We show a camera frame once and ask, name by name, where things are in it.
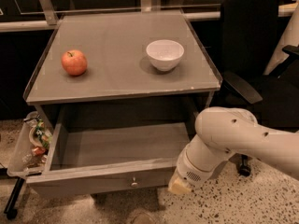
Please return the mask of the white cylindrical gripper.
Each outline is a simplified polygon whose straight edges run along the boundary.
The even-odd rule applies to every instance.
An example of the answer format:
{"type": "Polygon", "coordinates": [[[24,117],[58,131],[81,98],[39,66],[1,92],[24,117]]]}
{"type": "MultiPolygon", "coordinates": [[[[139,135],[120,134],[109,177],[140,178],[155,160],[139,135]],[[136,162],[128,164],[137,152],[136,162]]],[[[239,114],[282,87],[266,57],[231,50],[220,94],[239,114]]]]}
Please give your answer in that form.
{"type": "Polygon", "coordinates": [[[188,194],[192,188],[199,188],[215,170],[233,156],[231,151],[206,145],[196,135],[178,156],[177,168],[168,183],[168,191],[188,194]]]}

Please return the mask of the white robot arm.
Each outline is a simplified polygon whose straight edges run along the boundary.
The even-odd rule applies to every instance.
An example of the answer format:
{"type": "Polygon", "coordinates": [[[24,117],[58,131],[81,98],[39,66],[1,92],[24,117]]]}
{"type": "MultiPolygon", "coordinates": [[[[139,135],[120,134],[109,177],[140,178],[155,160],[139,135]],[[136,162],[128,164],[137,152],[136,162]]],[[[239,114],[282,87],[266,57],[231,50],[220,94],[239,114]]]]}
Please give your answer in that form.
{"type": "Polygon", "coordinates": [[[223,76],[241,87],[250,109],[212,106],[198,114],[196,135],[178,156],[168,190],[186,194],[202,186],[234,154],[256,158],[293,178],[299,176],[298,89],[263,76],[275,43],[278,10],[221,9],[223,76]]]}

